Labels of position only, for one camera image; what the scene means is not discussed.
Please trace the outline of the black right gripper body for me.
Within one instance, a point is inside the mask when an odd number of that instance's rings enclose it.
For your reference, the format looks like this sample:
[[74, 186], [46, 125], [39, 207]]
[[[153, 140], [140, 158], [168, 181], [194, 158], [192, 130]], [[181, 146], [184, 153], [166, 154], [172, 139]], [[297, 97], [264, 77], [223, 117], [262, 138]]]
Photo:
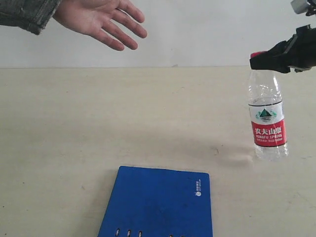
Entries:
[[316, 66], [316, 29], [310, 24], [299, 27], [284, 51], [287, 67], [300, 73]]

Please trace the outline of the grey knitted sleeve forearm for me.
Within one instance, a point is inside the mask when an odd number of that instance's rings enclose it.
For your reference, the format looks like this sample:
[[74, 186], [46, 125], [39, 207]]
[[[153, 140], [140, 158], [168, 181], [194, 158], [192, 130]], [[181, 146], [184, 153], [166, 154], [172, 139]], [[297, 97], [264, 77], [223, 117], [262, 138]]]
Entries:
[[1, 0], [0, 24], [39, 35], [55, 13], [60, 0]]

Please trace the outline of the person's open bare hand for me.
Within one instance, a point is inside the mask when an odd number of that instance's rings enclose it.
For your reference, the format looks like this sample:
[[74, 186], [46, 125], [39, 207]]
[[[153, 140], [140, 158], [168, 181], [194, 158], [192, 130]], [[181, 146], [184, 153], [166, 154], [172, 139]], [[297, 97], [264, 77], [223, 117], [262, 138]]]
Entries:
[[142, 39], [148, 35], [141, 26], [145, 15], [129, 0], [63, 0], [53, 18], [65, 28], [90, 36], [116, 51], [138, 48], [137, 42], [118, 23]]

